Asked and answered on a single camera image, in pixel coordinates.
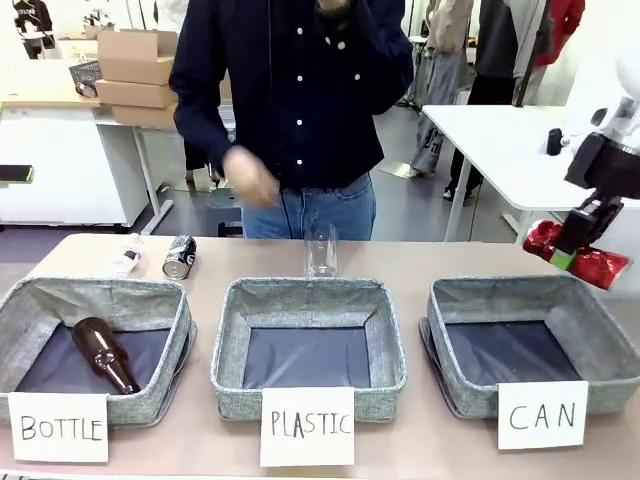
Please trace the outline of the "person's right hand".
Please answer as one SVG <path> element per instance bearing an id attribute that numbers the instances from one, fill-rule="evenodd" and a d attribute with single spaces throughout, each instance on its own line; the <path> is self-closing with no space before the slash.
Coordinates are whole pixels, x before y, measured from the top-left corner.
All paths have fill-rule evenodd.
<path id="1" fill-rule="evenodd" d="M 268 207 L 276 203 L 279 182 L 249 150 L 232 147 L 223 158 L 222 168 L 232 190 L 245 204 Z"/>

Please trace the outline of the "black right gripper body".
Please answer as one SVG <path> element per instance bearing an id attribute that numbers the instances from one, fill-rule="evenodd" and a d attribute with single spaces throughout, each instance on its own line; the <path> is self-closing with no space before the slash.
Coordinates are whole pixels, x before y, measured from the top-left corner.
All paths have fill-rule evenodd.
<path id="1" fill-rule="evenodd" d="M 591 245 L 604 234 L 622 208 L 620 196 L 605 196 L 595 191 L 569 212 L 556 237 L 555 249 L 571 256 Z"/>

